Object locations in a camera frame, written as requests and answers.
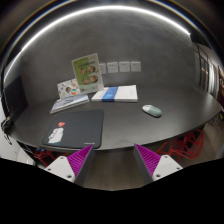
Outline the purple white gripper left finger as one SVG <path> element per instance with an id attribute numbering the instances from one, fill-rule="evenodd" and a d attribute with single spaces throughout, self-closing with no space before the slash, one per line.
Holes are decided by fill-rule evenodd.
<path id="1" fill-rule="evenodd" d="M 59 156 L 45 170 L 76 185 L 85 182 L 88 167 L 94 157 L 94 146 L 89 145 L 68 157 Z"/>

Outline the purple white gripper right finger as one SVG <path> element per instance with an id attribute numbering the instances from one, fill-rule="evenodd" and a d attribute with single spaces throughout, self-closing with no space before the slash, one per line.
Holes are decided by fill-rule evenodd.
<path id="1" fill-rule="evenodd" d="M 182 169 L 169 155 L 160 156 L 138 144 L 134 145 L 134 156 L 145 185 Z"/>

